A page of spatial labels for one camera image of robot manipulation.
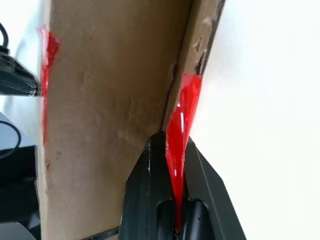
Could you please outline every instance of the black plastic object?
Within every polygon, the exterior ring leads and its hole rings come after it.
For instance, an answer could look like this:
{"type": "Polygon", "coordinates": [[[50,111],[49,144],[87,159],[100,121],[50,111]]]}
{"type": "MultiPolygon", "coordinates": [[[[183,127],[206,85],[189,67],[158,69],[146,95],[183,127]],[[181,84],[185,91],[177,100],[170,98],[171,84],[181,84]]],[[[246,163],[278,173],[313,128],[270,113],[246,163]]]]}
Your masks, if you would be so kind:
{"type": "Polygon", "coordinates": [[[165,134],[159,132],[147,141],[126,182],[119,240],[246,239],[221,178],[192,141],[185,161],[182,232],[175,232],[165,134]]]}
{"type": "Polygon", "coordinates": [[[8,34],[0,23],[3,45],[0,45],[0,95],[38,96],[40,83],[32,73],[9,56],[8,34]]]}

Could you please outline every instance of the cardboard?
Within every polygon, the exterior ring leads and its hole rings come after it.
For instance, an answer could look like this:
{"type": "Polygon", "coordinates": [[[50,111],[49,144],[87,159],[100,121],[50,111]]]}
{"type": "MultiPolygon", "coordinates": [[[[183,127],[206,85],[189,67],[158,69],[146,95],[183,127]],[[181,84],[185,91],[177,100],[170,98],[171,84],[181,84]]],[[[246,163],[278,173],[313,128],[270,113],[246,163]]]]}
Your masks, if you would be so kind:
{"type": "Polygon", "coordinates": [[[217,6],[52,1],[49,27],[61,45],[38,159],[44,240],[80,240],[120,225],[125,182],[147,138],[165,127],[181,73],[194,72],[208,49],[207,18],[217,6]]]}

